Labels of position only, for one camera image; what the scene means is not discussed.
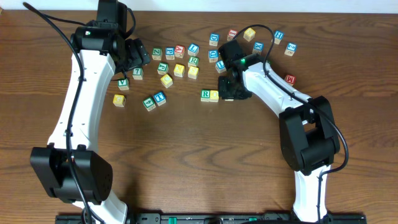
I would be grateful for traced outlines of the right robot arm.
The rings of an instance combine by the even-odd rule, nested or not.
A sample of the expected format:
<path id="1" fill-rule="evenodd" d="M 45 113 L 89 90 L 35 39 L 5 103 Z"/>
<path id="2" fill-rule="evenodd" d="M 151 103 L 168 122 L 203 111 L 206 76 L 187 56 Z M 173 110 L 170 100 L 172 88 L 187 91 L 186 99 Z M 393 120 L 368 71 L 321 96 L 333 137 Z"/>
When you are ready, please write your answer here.
<path id="1" fill-rule="evenodd" d="M 236 40 L 218 52 L 229 73 L 218 80 L 220 97 L 243 100 L 257 95 L 279 119 L 282 155 L 295 174 L 294 219 L 331 223 L 325 205 L 326 178 L 340 143 L 329 101 L 297 91 L 262 57 L 246 55 Z"/>

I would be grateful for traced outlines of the blue H block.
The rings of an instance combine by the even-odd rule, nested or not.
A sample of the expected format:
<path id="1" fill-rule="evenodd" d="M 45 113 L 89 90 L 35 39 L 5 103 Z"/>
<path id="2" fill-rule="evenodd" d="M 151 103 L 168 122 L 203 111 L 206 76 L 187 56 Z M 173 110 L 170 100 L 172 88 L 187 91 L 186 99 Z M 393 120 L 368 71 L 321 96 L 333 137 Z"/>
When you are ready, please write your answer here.
<path id="1" fill-rule="evenodd" d="M 276 45 L 279 45 L 280 42 L 282 41 L 283 37 L 284 37 L 284 33 L 281 32 L 281 31 L 279 31 L 279 30 L 276 30 L 276 31 L 274 32 L 274 38 L 275 38 L 274 43 L 275 43 Z"/>

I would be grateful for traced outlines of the yellow C block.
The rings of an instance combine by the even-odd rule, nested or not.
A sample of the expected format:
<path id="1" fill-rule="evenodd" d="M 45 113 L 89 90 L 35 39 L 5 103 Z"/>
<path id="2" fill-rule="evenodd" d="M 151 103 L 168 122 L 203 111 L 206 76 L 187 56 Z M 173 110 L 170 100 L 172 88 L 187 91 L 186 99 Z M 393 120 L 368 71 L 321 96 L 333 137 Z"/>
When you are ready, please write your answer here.
<path id="1" fill-rule="evenodd" d="M 169 88 L 173 85 L 173 79 L 169 74 L 165 74 L 160 80 L 165 88 Z"/>

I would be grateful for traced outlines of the blue T block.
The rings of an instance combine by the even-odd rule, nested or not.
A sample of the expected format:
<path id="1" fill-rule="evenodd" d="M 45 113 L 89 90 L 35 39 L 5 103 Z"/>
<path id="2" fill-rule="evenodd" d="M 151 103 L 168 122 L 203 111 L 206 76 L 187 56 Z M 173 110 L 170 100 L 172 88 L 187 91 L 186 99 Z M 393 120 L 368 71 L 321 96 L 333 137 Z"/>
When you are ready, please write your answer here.
<path id="1" fill-rule="evenodd" d="M 155 99 L 155 103 L 157 104 L 157 106 L 161 106 L 167 102 L 164 92 L 162 92 L 162 91 L 154 94 L 154 99 Z"/>

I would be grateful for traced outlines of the blue l block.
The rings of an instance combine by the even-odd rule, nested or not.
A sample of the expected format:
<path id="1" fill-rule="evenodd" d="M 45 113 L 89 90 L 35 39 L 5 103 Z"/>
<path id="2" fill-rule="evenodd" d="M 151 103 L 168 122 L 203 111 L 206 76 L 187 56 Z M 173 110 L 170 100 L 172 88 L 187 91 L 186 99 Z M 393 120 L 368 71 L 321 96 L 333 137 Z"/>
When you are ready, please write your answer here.
<path id="1" fill-rule="evenodd" d="M 193 57 L 196 57 L 198 55 L 199 50 L 200 50 L 199 46 L 194 43 L 191 43 L 189 45 L 189 47 L 187 48 L 189 56 L 193 56 Z"/>
<path id="2" fill-rule="evenodd" d="M 223 62 L 222 60 L 217 61 L 217 62 L 215 63 L 215 68 L 216 68 L 216 71 L 217 71 L 218 73 L 223 73 L 223 72 L 226 71 L 226 67 L 225 67 L 224 62 Z"/>

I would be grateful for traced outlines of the blue D block upper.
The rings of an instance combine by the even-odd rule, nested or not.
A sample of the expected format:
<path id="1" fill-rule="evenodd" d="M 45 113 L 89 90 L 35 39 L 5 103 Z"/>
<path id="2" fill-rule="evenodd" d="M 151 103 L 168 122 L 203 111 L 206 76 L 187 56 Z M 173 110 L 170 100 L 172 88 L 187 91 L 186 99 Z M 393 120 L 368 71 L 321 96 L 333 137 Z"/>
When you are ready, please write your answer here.
<path id="1" fill-rule="evenodd" d="M 220 39 L 220 35 L 219 34 L 211 33 L 210 34 L 210 38 L 209 38 L 209 45 L 217 47 L 219 39 Z"/>

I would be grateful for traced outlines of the green r block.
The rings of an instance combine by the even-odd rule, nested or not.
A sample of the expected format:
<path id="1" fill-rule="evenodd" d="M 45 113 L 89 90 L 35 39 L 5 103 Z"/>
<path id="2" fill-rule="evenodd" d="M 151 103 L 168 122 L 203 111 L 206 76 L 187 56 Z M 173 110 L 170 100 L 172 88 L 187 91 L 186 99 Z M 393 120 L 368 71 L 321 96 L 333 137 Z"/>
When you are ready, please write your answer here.
<path id="1" fill-rule="evenodd" d="M 210 101 L 210 90 L 202 90 L 201 91 L 201 101 L 202 102 Z"/>
<path id="2" fill-rule="evenodd" d="M 199 58 L 198 57 L 194 57 L 194 56 L 190 56 L 190 58 L 188 59 L 188 66 L 194 66 L 197 67 L 199 63 Z"/>

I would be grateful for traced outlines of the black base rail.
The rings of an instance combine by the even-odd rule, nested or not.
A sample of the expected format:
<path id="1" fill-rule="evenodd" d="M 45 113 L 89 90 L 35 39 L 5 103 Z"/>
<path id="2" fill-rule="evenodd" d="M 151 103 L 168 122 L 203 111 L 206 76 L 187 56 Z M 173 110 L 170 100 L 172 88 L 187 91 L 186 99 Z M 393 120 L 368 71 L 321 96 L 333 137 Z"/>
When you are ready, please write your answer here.
<path id="1" fill-rule="evenodd" d="M 57 215 L 56 224 L 83 223 L 79 215 Z M 304 223 L 293 213 L 269 212 L 263 215 L 178 215 L 141 213 L 127 218 L 128 224 L 238 224 L 238 223 Z M 365 215 L 327 214 L 322 223 L 366 224 Z"/>

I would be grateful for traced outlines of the green Z block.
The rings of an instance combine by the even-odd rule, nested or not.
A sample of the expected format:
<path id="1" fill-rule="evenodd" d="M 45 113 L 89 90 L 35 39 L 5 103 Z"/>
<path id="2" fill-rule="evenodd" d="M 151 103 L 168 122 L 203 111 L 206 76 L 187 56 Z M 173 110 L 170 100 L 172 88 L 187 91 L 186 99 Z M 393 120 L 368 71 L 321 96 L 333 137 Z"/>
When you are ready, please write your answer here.
<path id="1" fill-rule="evenodd" d="M 152 59 L 153 60 L 162 60 L 162 49 L 158 47 L 154 47 L 152 49 Z"/>

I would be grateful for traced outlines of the green 7 block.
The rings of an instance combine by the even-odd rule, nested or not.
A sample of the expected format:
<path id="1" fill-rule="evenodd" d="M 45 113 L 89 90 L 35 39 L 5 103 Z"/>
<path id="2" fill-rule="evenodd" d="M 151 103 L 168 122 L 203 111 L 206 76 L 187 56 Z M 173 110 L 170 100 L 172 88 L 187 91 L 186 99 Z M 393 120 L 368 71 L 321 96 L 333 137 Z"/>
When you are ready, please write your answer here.
<path id="1" fill-rule="evenodd" d="M 134 68 L 132 70 L 132 77 L 134 80 L 142 80 L 144 76 L 144 71 L 141 67 L 139 68 Z"/>

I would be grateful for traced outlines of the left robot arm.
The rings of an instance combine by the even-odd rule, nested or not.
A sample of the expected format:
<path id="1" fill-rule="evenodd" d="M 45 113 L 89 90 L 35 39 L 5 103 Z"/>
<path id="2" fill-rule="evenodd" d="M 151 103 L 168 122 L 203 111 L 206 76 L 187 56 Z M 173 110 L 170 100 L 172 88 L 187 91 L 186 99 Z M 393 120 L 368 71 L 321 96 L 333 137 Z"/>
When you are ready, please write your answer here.
<path id="1" fill-rule="evenodd" d="M 143 43 L 131 39 L 132 15 L 119 1 L 100 0 L 96 19 L 66 38 L 72 72 L 62 112 L 47 145 L 30 155 L 47 195 L 80 207 L 83 223 L 127 220 L 127 205 L 112 190 L 113 169 L 98 155 L 98 126 L 112 77 L 150 62 Z"/>

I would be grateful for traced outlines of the blue D block lower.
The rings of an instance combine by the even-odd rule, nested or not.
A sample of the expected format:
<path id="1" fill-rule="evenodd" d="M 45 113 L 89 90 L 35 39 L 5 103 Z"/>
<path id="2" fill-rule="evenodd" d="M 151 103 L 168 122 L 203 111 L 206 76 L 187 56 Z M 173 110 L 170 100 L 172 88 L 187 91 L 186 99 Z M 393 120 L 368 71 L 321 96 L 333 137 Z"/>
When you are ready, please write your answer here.
<path id="1" fill-rule="evenodd" d="M 218 61 L 219 53 L 217 50 L 209 50 L 208 51 L 208 60 L 210 63 L 215 63 Z"/>

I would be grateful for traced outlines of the blue X block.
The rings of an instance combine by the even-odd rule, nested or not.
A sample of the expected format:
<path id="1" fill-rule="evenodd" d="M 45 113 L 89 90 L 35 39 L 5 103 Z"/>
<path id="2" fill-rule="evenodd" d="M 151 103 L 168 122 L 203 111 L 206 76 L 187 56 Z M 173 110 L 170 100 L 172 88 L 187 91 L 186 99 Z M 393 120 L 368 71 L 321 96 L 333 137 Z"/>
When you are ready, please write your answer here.
<path id="1" fill-rule="evenodd" d="M 264 48 L 264 44 L 262 42 L 255 42 L 253 45 L 252 53 L 260 55 Z"/>

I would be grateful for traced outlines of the yellow K block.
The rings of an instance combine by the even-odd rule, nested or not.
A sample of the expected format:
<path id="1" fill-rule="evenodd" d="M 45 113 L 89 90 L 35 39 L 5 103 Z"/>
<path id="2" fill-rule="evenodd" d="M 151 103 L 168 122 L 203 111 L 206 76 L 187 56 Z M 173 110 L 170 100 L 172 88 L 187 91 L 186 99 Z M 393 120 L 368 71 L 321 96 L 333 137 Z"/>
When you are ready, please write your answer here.
<path id="1" fill-rule="evenodd" d="M 174 68 L 174 75 L 176 77 L 183 77 L 185 73 L 185 66 L 181 64 L 176 64 Z"/>

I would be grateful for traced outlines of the yellow G block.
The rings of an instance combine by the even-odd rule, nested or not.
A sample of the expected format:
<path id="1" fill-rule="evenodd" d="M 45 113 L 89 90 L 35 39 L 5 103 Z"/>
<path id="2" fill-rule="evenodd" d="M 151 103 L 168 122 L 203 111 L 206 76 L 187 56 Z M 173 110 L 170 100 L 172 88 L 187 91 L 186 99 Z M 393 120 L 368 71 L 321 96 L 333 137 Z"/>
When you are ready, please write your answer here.
<path id="1" fill-rule="evenodd" d="M 125 107 L 126 97 L 124 95 L 114 95 L 113 104 L 117 107 Z"/>

